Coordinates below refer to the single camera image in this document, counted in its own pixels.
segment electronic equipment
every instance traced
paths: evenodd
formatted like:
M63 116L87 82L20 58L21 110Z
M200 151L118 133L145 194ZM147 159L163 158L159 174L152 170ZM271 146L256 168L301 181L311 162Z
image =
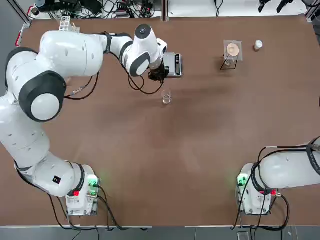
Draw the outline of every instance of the electronic equipment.
M152 7L155 11L162 10L162 0L134 0L134 2L138 5L141 5L141 7L152 4Z
M60 5L62 8L72 10L77 6L78 1L79 0L60 0Z
M88 9L94 15L97 15L98 13L102 13L103 6L101 2L97 0L79 0L79 1L83 8Z
M182 55L174 52L166 52L163 56L163 62L169 67L168 78L181 77L183 75Z

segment black cable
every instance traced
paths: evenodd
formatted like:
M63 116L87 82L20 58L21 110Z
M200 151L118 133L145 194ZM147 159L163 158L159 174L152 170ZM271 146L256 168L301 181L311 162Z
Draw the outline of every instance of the black cable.
M264 189L263 203L262 203L262 207L261 207L261 212L260 212L260 216L259 216L258 225L256 226L256 229L254 230L253 240L256 240L256 232L257 232L257 229L258 229L259 226L260 226L261 217L262 217L262 212L263 212L264 207L265 207L265 202L266 202L266 189Z
M81 231L81 230L79 230L79 229L66 228L66 227L62 226L62 224L60 223L60 221L59 221L59 219L58 219L58 216L57 216L57 212L56 212L56 208L55 208L55 205L54 205L54 201L52 200L52 197L51 197L50 194L47 193L47 195L48 195L49 198L50 198L50 202L51 202L51 205L52 205L54 217L55 217L56 222L59 224L59 226L60 226L62 229L64 229L64 230Z
M98 13L97 15L94 15L93 13L90 13L90 11L89 11L88 9L84 8L82 5L80 5L80 6L81 6L81 14L82 14L83 16L78 15L78 14L76 14L76 13L74 13L74 12L71 12L70 15L73 16L73 17L76 17L77 19L82 19L82 20L88 20L88 19L107 19L107 18L110 16L110 14L114 14L114 13L116 12L116 10L114 10L114 8L115 8L115 6L116 6L116 4L117 4L118 1L119 1L119 0L116 0L116 2L113 2L113 1L111 1L111 0L107 0L107 1L105 1L105 3L102 2L102 14L103 14L103 13L106 13L106 14L107 14L106 16L103 16L103 15L98 16L100 13ZM113 4L110 11L106 11L106 9L105 9L108 2L110 2L110 3Z
M136 88L139 88L138 86L137 86L137 84L135 83L135 81L130 77L130 80L133 82L133 85L136 87ZM153 95L153 94L155 94L155 93L157 93L161 88L162 88L162 86L164 85L164 82L163 81L161 81L161 85L158 87L158 89L157 90L155 90L155 91L153 91L153 92L146 92L146 91L143 91L142 89L139 89L139 91L140 92L142 92L143 94L145 94L145 95Z
M104 200L104 198L101 197L101 196L98 196L98 199L100 199L101 201L104 202L107 210L109 211L109 213L110 213L110 215L111 215L111 219L112 219L114 225L115 225L119 230L121 230L121 231L128 230L128 229L129 229L128 227L122 227L122 226L120 226L120 225L117 223L117 221L116 221L116 219L115 219L115 216L114 216L114 214L113 214L113 212L112 212L112 210L111 210L108 202L107 202L106 200Z
M138 17L138 18L141 18L141 13L140 11L137 9L137 3L136 1L132 1L132 6L134 8L134 14Z
M219 17L219 14L220 14L219 11L220 11L220 8L221 8L222 4L224 4L224 0L222 0L222 2L219 5L219 7L217 6L217 0L214 0L214 5L215 5L215 8L216 8L216 14L215 14L216 17Z
M78 98L70 97L70 96L65 96L64 98L65 98L65 99L69 99L69 100L83 100L83 99L88 98L88 97L95 91L95 89L96 89L96 86L97 86L97 83L98 83L98 80L99 80L99 73L100 73L100 72L98 71L98 73L96 74L95 83L94 83L94 85L93 85L93 88L92 88L92 90L91 90L87 95L85 95L85 96L83 96L83 97L78 97Z
M286 228L286 226L288 225L288 222L289 222L289 218L290 218L290 205L289 205L288 200L286 199L286 197L283 194L281 194L280 197L284 200L285 205L286 205L286 217L285 217L284 223L280 227L259 226L259 228L264 229L264 230L268 230L271 232L279 232L279 231L282 231Z
M104 195L105 200L104 200L102 197L100 197L100 196L98 196L98 198L100 198L100 199L102 199L102 200L104 201L104 203L105 203L105 205L106 205L106 208L107 208L108 212L110 213L111 219L112 219L113 223L115 224L115 226L116 226L118 229L122 230L122 231L128 230L129 228L127 228L127 227L122 227L122 226L120 226L120 225L117 223L116 218L115 218L114 214L112 213L111 208L110 208L110 206L109 206L109 204L108 204L108 198L107 198L107 194L106 194L105 190L104 190L100 185L97 185L96 187L98 187L99 189L101 189L102 192L103 192L103 195Z
M317 4L315 4L315 5L310 5L310 4L308 4L305 0L301 0L301 1L302 1L303 4L304 4L306 7L308 7L308 8L317 8L317 7L320 6L320 2L317 3Z
M135 83L135 81L132 79L132 77L130 76L129 72L127 71L127 69L125 68L125 66L122 64L122 62L120 62L120 60L119 60L119 58L117 57L117 55L115 55L113 52L110 52L110 54L112 54L113 56L115 56L115 58L119 61L121 67L124 69L124 71L125 71L126 74L128 75L129 85L130 85L130 87L131 87L133 90L135 90L135 91L140 91L140 92L142 92L143 94L146 94L146 95L152 95L152 94L157 93L157 92L162 88L162 86L163 86L163 84L164 84L163 81L161 81L160 87L159 87L157 90L155 90L154 92L145 92L145 91L143 91L142 88L143 88L144 85L145 85L145 79L144 79L144 77L143 77L143 76L140 76L140 78L142 78L142 80L143 80L143 84L142 84L141 87L139 87L139 86Z
M72 240L75 240L76 237L78 237L81 233L82 233L82 232L80 231L77 235L75 235L75 236L72 238Z
M96 229L96 232L98 233L98 240L100 240L100 234L99 234L99 229Z
M272 203L270 204L269 211L268 211L266 214L271 213L271 209L272 209L272 207L274 206L276 200L277 200L277 197L274 197Z

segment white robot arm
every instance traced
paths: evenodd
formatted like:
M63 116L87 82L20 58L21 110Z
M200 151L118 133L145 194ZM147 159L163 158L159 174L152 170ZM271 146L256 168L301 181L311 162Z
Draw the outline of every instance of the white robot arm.
M15 168L28 182L57 197L66 196L69 214L94 211L98 178L88 165L54 156L41 123L54 119L63 106L65 80L93 76L104 54L111 52L131 76L147 68L163 81L167 44L156 39L146 24L137 27L134 41L126 33L81 34L46 32L39 53L20 47L7 59L5 85L0 97L0 141L15 161Z
M320 138L281 149L258 163L248 163L237 178L238 199L247 215L268 214L272 190L320 184Z

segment cable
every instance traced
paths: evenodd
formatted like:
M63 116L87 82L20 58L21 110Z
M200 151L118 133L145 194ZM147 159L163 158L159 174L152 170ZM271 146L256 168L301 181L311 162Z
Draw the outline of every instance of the cable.
M75 235L75 236L72 238L72 240L75 240L76 237L78 237L81 233L82 233L82 231L80 231L77 235Z
M96 89L96 86L97 86L97 83L98 83L98 80L99 80L99 73L100 73L100 72L98 71L98 73L96 74L95 83L94 83L94 85L93 85L92 90L91 90L86 96L78 97L78 98L74 98L74 97L70 97L70 96L65 96L64 98L65 98L65 99L69 99L69 100L83 100L83 99L88 98L88 97L95 91L95 89Z
M59 219L58 219L58 216L57 216L57 212L56 212L56 208L55 208L55 205L54 205L54 201L52 200L52 197L51 197L50 194L47 193L47 195L48 195L49 198L50 198L50 202L51 202L51 205L52 205L54 217L55 217L56 222L59 224L59 226L60 226L62 229L64 229L64 230L80 231L79 229L66 228L66 227L62 226L62 224L60 223L60 221L59 221Z
M258 225L256 226L256 228L255 228L255 230L254 230L253 240L256 240L256 232L257 232L257 229L258 229L259 226L260 226L261 217L262 217L262 212L263 212L263 209L264 209L264 207L265 207L265 201L266 201L266 189L264 189L264 197L263 197L263 203L262 203L262 207L261 207L260 217L259 217Z
M119 60L119 58L117 57L117 55L115 55L113 52L110 52L110 54L112 54L113 56L115 56L115 58L119 61L121 67L124 69L124 71L125 71L126 74L128 75L129 85L130 85L130 87L131 87L133 90L135 90L135 91L140 91L140 92L142 92L143 94L146 94L146 95L152 95L152 94L157 93L157 92L162 88L162 86L164 85L164 82L161 81L160 87L159 87L157 90L155 90L154 92L145 92L145 91L143 91L142 88L143 88L144 85L145 85L145 79L144 79L144 77L143 77L143 76L140 76L140 78L142 78L142 80L143 80L143 83L142 83L142 86L139 87L139 86L135 83L135 81L132 79L132 77L130 76L129 72L127 71L127 69L125 68L125 66L122 64L122 62Z
M114 14L116 12L115 7L116 7L116 4L118 3L119 0L116 0L115 2L111 1L111 0L107 0L107 1L102 1L102 12L101 13L98 13L97 15L94 15L92 12L90 12L87 8L84 8L81 4L81 14L82 15L79 15L79 14L76 14L74 12L70 12L70 16L72 17L76 17L77 19L82 19L82 20L88 20L88 19L108 19L110 14ZM106 11L106 5L107 3L110 2L112 3L112 8L110 11Z
M145 3L142 3L141 5L141 9L138 10L137 9L137 2L135 0L132 0L131 1L132 3L132 6L135 10L135 12L133 14L136 14L138 16L138 18L152 18L154 15L155 15L155 8L154 8L154 5L152 3L149 3L149 0L146 1L146 4Z
M120 226L120 225L117 223L116 218L115 218L115 216L114 216L114 214L113 214L113 212L112 212L112 210L111 210L111 208L110 208L110 206L109 206L109 204L108 204L108 198L107 198L107 194L106 194L105 190L104 190L100 185L94 185L94 187L95 187L95 188L99 188L99 189L102 190L105 200L104 200L101 196L98 196L98 198L104 202L104 204L105 204L108 212L109 212L110 215L111 215L111 219L112 219L113 223L115 224L115 226L116 226L119 230L122 230L122 231L128 230L129 228L127 228L127 227L122 227L122 226Z
M219 5L219 7L217 6L217 0L214 0L214 5L215 5L215 8L216 8L216 14L215 14L215 17L219 17L219 14L220 14L220 8L222 6L222 4L224 4L224 0L222 0L221 4Z
M99 229L96 229L96 232L98 233L98 240L100 240L100 234L99 234Z
M114 225L115 225L119 230L121 230L121 231L128 230L128 229L129 229L128 227L122 227L122 226L120 226L120 225L117 223L117 221L116 221L116 219L115 219L115 216L114 216L114 214L113 214L113 212L112 212L112 210L111 210L108 202L107 202L106 200L104 200L104 198L101 197L101 196L98 196L98 199L100 199L101 201L103 201L103 203L105 204L107 210L109 211L109 213L110 213L110 215L111 215L111 219L112 219Z

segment brown table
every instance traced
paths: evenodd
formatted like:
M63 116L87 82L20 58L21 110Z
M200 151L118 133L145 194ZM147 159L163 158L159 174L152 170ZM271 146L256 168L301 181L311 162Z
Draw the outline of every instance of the brown table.
M133 91L120 64L107 55L94 94L66 100L59 117L44 125L51 152L92 166L102 178L121 225L232 225L235 179L243 165L256 161L264 146L296 145L319 135L320 51L303 15L74 22L82 33L132 36L136 26L148 23L168 51L183 55L184 77L167 79L163 87L172 91L171 104L162 104L161 93ZM58 26L55 20L33 21L23 46L38 50L42 34ZM264 47L254 52L258 39ZM219 71L223 40L242 41L244 61L236 70ZM68 92L88 78L77 80ZM151 91L158 83L145 85ZM0 225L56 225L48 196L19 179L2 146L0 158ZM289 224L320 225L319 190L283 191ZM283 222L278 202L261 224ZM106 225L106 208L99 210L97 217L82 217L81 225ZM256 224L257 218L244 223Z

